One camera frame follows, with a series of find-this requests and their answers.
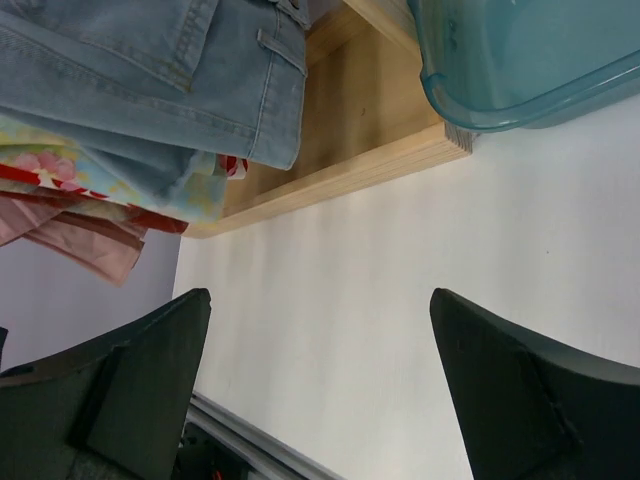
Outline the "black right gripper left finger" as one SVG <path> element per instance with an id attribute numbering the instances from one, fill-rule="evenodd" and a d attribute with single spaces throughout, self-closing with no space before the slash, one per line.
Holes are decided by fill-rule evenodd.
<path id="1" fill-rule="evenodd" d="M 4 479 L 168 479 L 211 314 L 192 289 L 1 374 Z"/>

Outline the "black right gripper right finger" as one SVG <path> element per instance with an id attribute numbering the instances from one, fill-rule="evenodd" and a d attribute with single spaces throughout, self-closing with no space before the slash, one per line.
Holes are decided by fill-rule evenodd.
<path id="1" fill-rule="evenodd" d="M 430 317 L 476 479 L 636 479 L 639 370 L 448 289 Z"/>

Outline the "pink ruffled skirt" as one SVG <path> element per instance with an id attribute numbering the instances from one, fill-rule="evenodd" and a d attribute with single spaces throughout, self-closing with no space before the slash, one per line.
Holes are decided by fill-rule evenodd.
<path id="1" fill-rule="evenodd" d="M 1 244 L 28 240 L 122 286 L 145 245 L 147 229 L 111 222 L 47 203 L 1 195 Z"/>

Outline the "pastel floral skirt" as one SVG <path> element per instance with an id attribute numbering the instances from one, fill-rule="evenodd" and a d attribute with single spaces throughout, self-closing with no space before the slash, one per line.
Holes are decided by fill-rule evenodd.
<path id="1" fill-rule="evenodd" d="M 9 117 L 1 118 L 1 179 L 20 190 L 43 187 L 139 207 L 186 223 L 222 213 L 227 172 L 211 154 L 165 206 L 99 166 L 73 141 Z"/>

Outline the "red heart print skirt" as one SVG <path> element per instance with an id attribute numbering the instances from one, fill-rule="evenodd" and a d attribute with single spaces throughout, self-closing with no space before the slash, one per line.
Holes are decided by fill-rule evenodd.
<path id="1" fill-rule="evenodd" d="M 227 172 L 227 183 L 230 180 L 242 180 L 247 173 L 248 162 L 236 158 L 218 160 L 220 166 Z M 144 210 L 139 207 L 128 207 L 106 200 L 97 200 L 81 194 L 51 190 L 43 187 L 29 187 L 23 191 L 15 182 L 5 182 L 1 179 L 1 195 L 13 194 L 25 201 L 47 203 L 64 207 L 68 211 L 85 216 L 109 220 L 111 222 L 129 222 L 148 229 L 166 233 L 183 235 L 190 227 L 210 227 L 217 220 L 209 223 L 186 223 Z"/>

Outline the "blue denim skirt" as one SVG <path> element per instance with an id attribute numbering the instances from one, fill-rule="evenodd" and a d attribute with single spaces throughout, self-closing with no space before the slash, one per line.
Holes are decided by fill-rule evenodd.
<path id="1" fill-rule="evenodd" d="M 166 205 L 209 154 L 292 167 L 309 25 L 303 1 L 5 1 L 1 111 Z"/>

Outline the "wooden clothes rack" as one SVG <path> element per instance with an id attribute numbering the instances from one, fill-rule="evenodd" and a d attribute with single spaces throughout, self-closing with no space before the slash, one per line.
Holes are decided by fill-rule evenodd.
<path id="1" fill-rule="evenodd" d="M 302 142 L 288 171 L 253 165 L 228 184 L 204 239 L 464 158 L 473 136 L 429 105 L 404 1 L 327 1 L 308 32 Z"/>

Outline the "teal plastic basin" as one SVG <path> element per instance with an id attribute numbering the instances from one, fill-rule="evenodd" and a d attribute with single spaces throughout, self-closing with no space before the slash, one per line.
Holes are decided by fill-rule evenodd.
<path id="1" fill-rule="evenodd" d="M 459 128 L 547 128 L 639 92 L 637 0 L 408 6 L 426 97 Z"/>

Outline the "aluminium mounting rail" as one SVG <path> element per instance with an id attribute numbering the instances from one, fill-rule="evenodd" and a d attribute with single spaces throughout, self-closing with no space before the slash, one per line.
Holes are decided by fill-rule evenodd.
<path id="1" fill-rule="evenodd" d="M 185 427 L 188 426 L 197 426 L 207 440 L 244 461 L 250 470 L 247 479 L 343 479 L 196 392 L 191 395 L 185 420 Z"/>

